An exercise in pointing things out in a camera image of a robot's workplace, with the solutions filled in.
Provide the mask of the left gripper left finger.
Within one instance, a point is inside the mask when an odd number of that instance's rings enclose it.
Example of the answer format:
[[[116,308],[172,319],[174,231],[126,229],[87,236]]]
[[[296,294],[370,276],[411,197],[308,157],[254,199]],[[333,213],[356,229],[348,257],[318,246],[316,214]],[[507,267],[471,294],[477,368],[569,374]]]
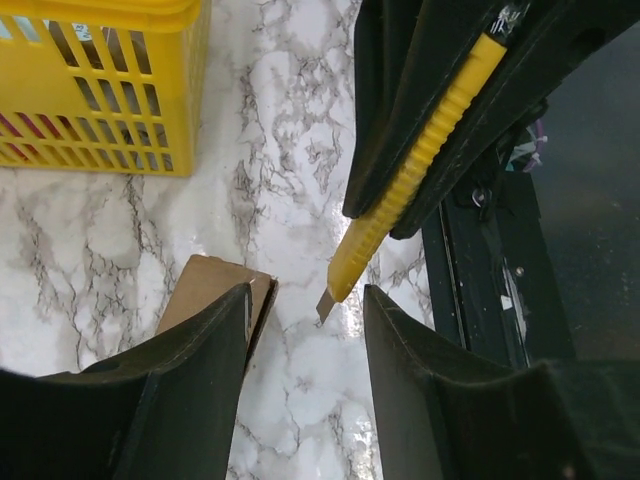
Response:
[[[5,479],[222,479],[243,382],[250,290],[84,371],[1,374]]]

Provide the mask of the yellow utility knife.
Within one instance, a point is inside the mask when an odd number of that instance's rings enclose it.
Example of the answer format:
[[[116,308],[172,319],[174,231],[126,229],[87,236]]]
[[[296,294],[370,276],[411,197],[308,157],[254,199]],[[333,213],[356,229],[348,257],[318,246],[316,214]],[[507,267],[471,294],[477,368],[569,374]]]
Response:
[[[502,7],[471,48],[378,203],[350,222],[329,263],[326,289],[316,306],[321,322],[326,321],[335,304],[350,295],[384,238],[416,196],[436,155],[505,56],[530,5],[511,1]]]

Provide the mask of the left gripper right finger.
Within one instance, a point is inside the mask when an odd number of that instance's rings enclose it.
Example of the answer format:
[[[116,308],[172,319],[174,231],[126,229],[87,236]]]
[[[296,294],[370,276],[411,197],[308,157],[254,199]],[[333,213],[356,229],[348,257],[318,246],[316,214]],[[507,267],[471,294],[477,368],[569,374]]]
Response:
[[[387,479],[635,479],[639,365],[514,370],[455,345],[379,287],[363,295]]]

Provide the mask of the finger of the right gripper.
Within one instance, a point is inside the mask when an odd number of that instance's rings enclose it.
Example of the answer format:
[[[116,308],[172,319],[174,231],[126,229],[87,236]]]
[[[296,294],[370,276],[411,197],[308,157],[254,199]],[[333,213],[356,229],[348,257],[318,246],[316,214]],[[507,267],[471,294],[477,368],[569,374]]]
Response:
[[[534,1],[514,43],[429,167],[391,237],[412,237],[496,139],[638,20],[635,0]]]
[[[379,200],[497,1],[365,1],[354,33],[356,145],[343,204]]]

